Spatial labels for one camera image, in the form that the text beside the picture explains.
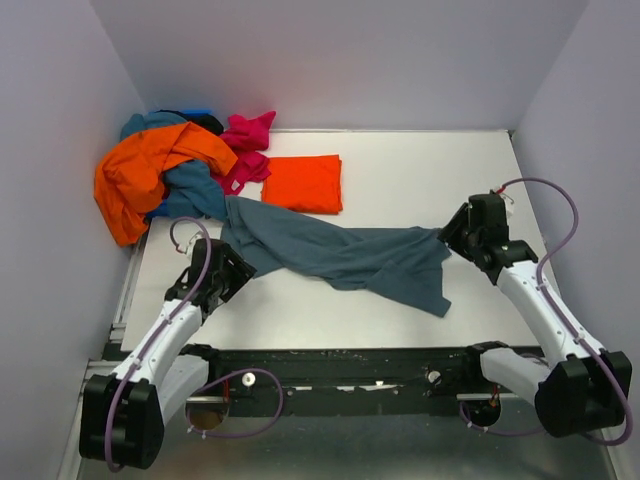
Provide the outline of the grey-blue t-shirt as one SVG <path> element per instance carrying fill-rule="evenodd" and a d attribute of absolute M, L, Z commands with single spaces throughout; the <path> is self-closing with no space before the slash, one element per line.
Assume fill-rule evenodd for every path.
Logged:
<path fill-rule="evenodd" d="M 450 252 L 435 229 L 343 228 L 237 196 L 226 199 L 226 209 L 221 238 L 258 277 L 288 269 L 440 318 L 449 311 L 442 264 Z"/>

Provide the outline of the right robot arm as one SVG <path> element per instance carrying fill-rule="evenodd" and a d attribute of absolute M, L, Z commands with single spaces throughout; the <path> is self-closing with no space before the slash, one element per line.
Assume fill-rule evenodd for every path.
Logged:
<path fill-rule="evenodd" d="M 626 442 L 634 427 L 631 362 L 606 350 L 580 324 L 529 244 L 511 239 L 504 199 L 495 192 L 471 196 L 438 238 L 511 301 L 544 354 L 534 360 L 501 342 L 476 344 L 468 349 L 473 374 L 527 401 L 555 438 L 622 426 L 614 442 Z"/>

